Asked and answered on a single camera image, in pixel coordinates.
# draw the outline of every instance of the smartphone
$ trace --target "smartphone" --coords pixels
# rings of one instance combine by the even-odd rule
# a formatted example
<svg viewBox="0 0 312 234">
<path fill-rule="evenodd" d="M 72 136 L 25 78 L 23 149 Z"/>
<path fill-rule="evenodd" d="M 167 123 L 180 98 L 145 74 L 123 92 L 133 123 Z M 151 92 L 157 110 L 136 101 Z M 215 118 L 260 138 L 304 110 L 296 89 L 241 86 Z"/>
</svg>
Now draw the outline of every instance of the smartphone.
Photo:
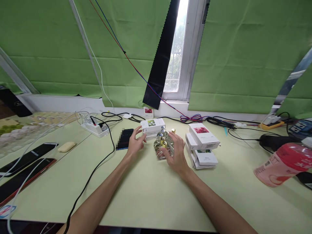
<svg viewBox="0 0 312 234">
<path fill-rule="evenodd" d="M 116 146 L 116 150 L 123 150 L 127 149 L 129 147 L 129 140 L 133 133 L 133 128 L 131 129 L 124 129 L 121 132 L 120 138 L 118 140 L 118 144 Z"/>
<path fill-rule="evenodd" d="M 25 167 L 32 164 L 38 158 L 42 157 L 47 152 L 53 150 L 58 145 L 59 145 L 58 143 L 44 143 L 44 144 L 38 146 L 37 148 L 31 150 L 30 152 L 26 153 L 21 158 L 21 160 L 18 162 L 18 164 L 6 175 L 6 177 L 13 176 L 16 173 L 20 172 Z M 18 161 L 18 159 L 14 160 L 13 162 L 10 162 L 9 164 L 0 168 L 0 177 L 4 176 L 5 173 L 15 165 L 15 163 Z"/>
<path fill-rule="evenodd" d="M 0 186 L 0 207 L 8 203 L 17 193 L 20 186 L 26 179 L 26 177 L 31 173 L 31 171 L 37 166 L 40 165 L 33 171 L 33 173 L 27 179 L 27 182 L 24 184 L 21 191 L 27 187 L 32 181 L 34 181 L 38 176 L 45 172 L 49 167 L 51 167 L 56 162 L 56 159 L 46 158 L 38 159 L 32 165 L 27 167 L 22 172 L 18 173 L 12 179 Z"/>
</svg>

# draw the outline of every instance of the red phone case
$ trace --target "red phone case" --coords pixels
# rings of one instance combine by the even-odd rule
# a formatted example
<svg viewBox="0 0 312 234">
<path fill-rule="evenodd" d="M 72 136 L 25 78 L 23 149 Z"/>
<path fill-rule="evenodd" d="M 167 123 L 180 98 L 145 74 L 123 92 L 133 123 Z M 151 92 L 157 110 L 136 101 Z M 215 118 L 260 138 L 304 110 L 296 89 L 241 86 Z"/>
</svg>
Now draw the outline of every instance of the red phone case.
<svg viewBox="0 0 312 234">
<path fill-rule="evenodd" d="M 23 191 L 24 188 L 26 188 L 31 182 L 33 182 L 36 178 L 38 178 L 42 173 L 44 173 L 47 169 L 49 169 L 57 160 L 54 159 L 52 162 L 50 162 L 46 167 L 44 167 L 41 171 L 39 171 L 37 174 L 35 174 L 30 180 L 28 180 L 23 188 L 21 189 L 21 191 Z M 13 192 L 9 197 L 7 197 L 3 202 L 0 203 L 0 208 L 7 204 L 17 193 L 18 190 L 16 190 L 15 192 Z"/>
</svg>

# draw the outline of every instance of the red wire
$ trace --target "red wire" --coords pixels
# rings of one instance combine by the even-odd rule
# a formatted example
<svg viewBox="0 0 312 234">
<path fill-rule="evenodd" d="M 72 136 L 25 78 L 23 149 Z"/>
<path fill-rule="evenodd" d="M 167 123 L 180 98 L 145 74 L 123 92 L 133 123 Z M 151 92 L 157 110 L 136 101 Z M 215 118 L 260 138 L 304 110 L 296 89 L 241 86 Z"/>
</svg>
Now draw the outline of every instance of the red wire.
<svg viewBox="0 0 312 234">
<path fill-rule="evenodd" d="M 101 21 L 103 22 L 103 24 L 105 25 L 106 29 L 109 31 L 110 35 L 112 36 L 112 38 L 115 40 L 115 42 L 117 43 L 117 45 L 119 46 L 119 48 L 123 51 L 124 55 L 127 57 L 128 61 L 131 63 L 131 65 L 133 66 L 133 68 L 137 71 L 137 73 L 139 73 L 140 76 L 141 73 L 136 69 L 136 67 L 132 64 L 132 62 L 130 61 L 130 59 L 128 58 L 127 54 L 124 52 L 124 50 L 121 48 L 121 46 L 119 45 L 119 43 L 116 41 L 116 39 L 114 38 L 114 36 L 112 35 L 112 33 L 110 32 L 110 30 L 108 29 L 108 27 L 106 26 L 105 22 L 103 21 L 102 17 L 100 16 L 100 14 L 98 13 L 98 11 L 96 10 L 95 6 L 93 5 L 93 3 L 91 2 L 93 8 L 95 9 L 97 15 L 100 17 Z M 180 114 L 182 114 L 183 116 L 185 116 L 183 113 L 181 113 L 180 111 L 178 111 L 176 108 L 172 107 L 171 105 L 169 105 L 167 102 L 165 102 L 164 99 L 162 99 L 150 86 L 149 83 L 147 83 L 148 86 L 150 87 L 150 89 L 164 102 L 166 103 L 168 106 L 170 106 L 171 108 L 175 109 L 177 112 L 179 112 Z"/>
</svg>

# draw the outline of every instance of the hand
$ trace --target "hand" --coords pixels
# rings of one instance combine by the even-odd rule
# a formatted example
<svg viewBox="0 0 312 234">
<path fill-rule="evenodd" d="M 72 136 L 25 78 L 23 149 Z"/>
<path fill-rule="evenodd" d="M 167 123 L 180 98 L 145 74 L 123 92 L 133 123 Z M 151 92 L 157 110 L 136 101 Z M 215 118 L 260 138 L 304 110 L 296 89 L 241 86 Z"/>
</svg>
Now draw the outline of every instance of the hand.
<svg viewBox="0 0 312 234">
<path fill-rule="evenodd" d="M 185 156 L 184 156 L 184 146 L 185 142 L 178 135 L 169 132 L 170 137 L 174 142 L 174 155 L 171 157 L 167 149 L 162 148 L 162 152 L 167 159 L 168 165 L 180 176 L 190 170 Z"/>
<path fill-rule="evenodd" d="M 146 134 L 143 134 L 138 139 L 136 138 L 136 135 L 142 132 L 142 130 L 140 129 L 141 127 L 142 126 L 138 126 L 136 129 L 133 130 L 133 133 L 129 140 L 129 147 L 128 147 L 127 155 L 130 156 L 131 158 L 136 157 L 138 151 L 144 148 L 143 141 L 146 143 L 146 139 L 145 139 Z"/>
</svg>

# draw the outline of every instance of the person's left hand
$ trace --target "person's left hand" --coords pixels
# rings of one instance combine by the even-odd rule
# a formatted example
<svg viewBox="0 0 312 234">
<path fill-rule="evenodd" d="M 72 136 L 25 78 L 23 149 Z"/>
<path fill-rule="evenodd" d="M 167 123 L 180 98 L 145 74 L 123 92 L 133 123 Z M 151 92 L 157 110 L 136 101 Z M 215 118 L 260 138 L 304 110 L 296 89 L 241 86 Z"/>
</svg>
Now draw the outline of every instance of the person's left hand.
<svg viewBox="0 0 312 234">
<path fill-rule="evenodd" d="M 136 129 L 133 130 L 133 133 L 129 140 L 129 148 L 126 155 L 131 158 L 136 157 L 138 151 L 144 148 L 143 142 L 146 143 L 146 134 L 143 134 L 138 139 L 136 138 L 137 134 L 142 132 L 142 130 L 140 129 L 141 127 L 142 126 L 138 126 Z"/>
</svg>

